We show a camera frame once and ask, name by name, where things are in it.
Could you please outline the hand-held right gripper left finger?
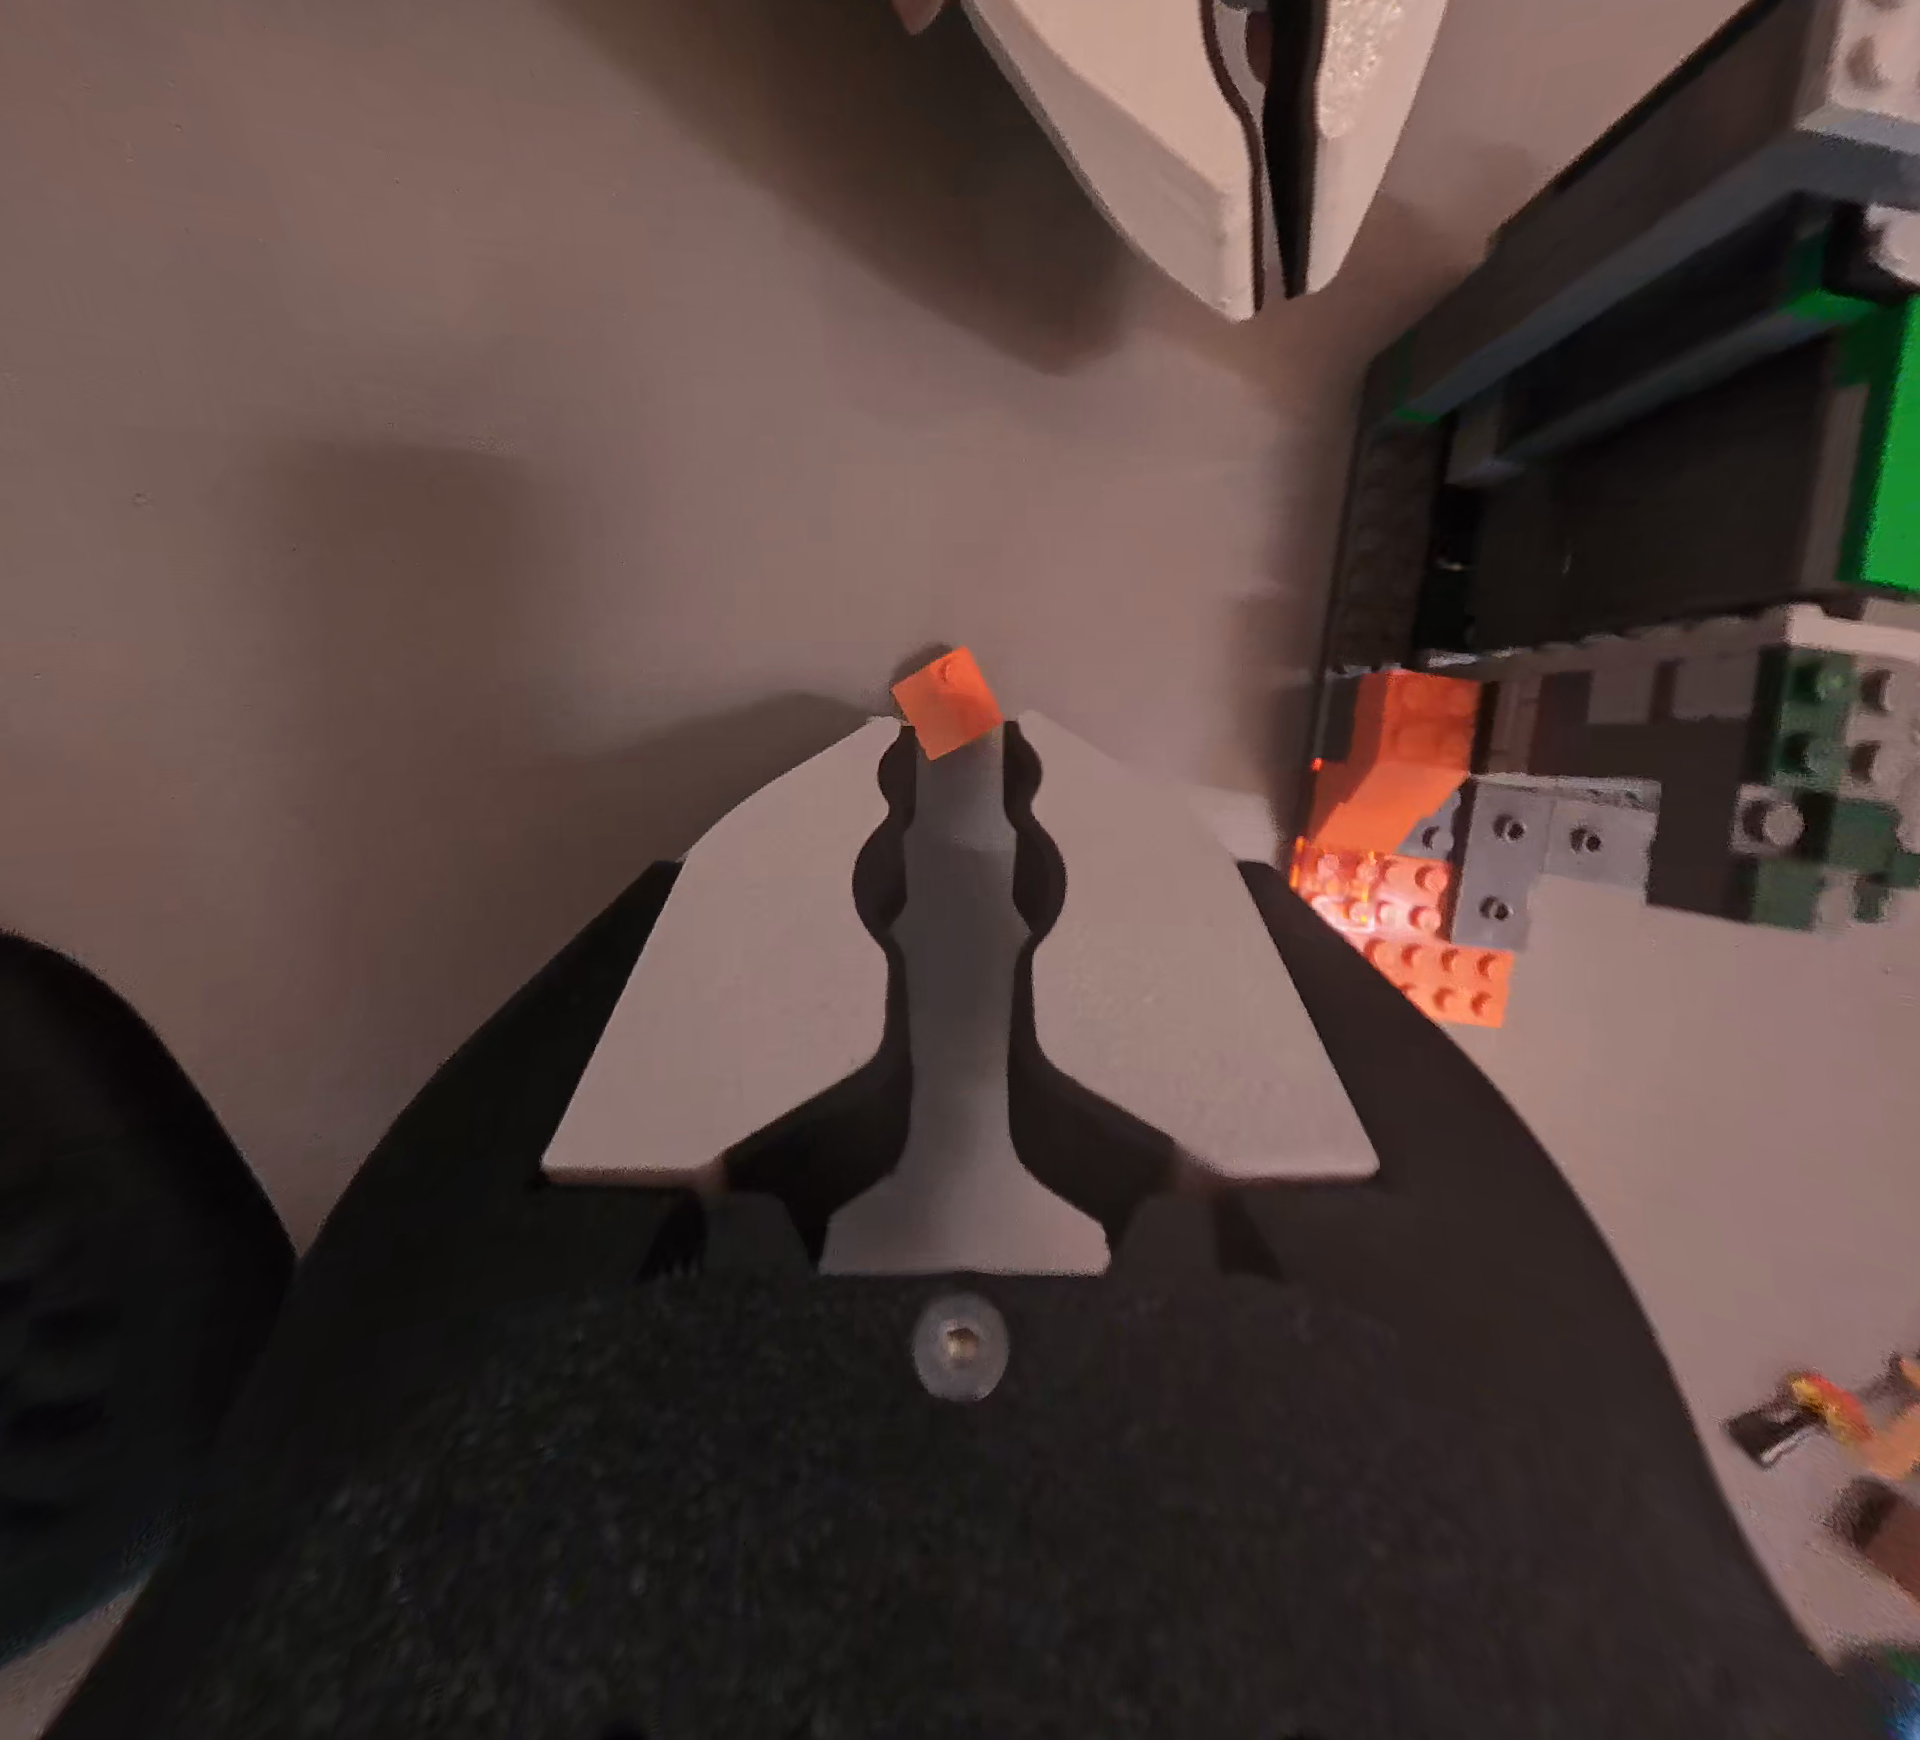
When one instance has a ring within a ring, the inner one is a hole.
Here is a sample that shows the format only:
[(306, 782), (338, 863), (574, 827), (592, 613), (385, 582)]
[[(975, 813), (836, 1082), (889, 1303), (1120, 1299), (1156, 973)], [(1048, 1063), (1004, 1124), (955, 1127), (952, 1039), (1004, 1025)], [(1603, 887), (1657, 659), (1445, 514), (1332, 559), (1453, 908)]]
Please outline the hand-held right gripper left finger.
[(574, 1188), (783, 1204), (804, 1247), (904, 1152), (916, 745), (865, 721), (684, 856), (543, 1152)]

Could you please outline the brown lego block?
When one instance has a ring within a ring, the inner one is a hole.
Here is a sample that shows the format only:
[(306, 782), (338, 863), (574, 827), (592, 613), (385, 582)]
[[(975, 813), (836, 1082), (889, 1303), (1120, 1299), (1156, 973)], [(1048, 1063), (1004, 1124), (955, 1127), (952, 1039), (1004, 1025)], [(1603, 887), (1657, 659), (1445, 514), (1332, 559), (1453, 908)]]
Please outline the brown lego block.
[(1880, 1579), (1916, 1600), (1915, 1498), (1878, 1481), (1859, 1481), (1842, 1494), (1835, 1536)]

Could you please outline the small orange lego brick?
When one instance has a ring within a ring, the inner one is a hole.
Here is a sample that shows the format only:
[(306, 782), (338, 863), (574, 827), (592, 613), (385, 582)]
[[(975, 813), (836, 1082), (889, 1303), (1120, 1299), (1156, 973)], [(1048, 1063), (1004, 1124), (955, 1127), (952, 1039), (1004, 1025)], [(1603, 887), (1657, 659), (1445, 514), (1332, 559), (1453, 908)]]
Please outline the small orange lego brick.
[(968, 648), (937, 649), (900, 672), (892, 705), (927, 761), (986, 743), (1004, 727), (1004, 713)]

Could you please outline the grey tan lego building model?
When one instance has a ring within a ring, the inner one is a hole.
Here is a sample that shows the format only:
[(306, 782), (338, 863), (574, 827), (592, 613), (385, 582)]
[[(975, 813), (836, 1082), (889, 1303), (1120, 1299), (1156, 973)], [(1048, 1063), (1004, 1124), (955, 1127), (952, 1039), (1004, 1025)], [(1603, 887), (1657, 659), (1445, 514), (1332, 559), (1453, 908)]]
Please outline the grey tan lego building model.
[(1748, 0), (1363, 373), (1288, 887), (1499, 1028), (1549, 878), (1916, 909), (1916, 0)]

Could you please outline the lego torch piece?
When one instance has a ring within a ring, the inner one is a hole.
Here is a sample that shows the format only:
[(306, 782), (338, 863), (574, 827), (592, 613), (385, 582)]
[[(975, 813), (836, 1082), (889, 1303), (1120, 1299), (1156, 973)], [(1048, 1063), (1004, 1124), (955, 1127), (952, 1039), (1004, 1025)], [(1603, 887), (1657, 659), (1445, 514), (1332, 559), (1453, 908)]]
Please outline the lego torch piece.
[(1812, 1436), (1859, 1449), (1876, 1436), (1876, 1421), (1860, 1394), (1801, 1371), (1760, 1406), (1729, 1418), (1723, 1432), (1750, 1463), (1774, 1467)]

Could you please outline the grey desk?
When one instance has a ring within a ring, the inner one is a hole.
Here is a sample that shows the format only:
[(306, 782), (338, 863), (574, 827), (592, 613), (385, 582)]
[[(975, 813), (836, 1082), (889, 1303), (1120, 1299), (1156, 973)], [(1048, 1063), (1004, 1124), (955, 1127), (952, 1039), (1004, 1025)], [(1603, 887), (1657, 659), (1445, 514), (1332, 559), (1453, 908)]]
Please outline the grey desk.
[(297, 1243), (615, 891), (966, 644), (1240, 856), (1359, 373), (1743, 0), (1452, 0), (1235, 327), (884, 0), (4, 0), (4, 925)]

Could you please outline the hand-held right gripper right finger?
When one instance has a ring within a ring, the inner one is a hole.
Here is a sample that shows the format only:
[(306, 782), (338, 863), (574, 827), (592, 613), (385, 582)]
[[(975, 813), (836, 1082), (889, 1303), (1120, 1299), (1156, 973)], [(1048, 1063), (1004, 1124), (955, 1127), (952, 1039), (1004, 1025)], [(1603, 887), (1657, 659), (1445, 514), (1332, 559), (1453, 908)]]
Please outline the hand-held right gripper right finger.
[(1377, 1151), (1235, 850), (1192, 796), (1043, 716), (1004, 730), (1021, 1168), (1124, 1247), (1141, 1207), (1363, 1185)]

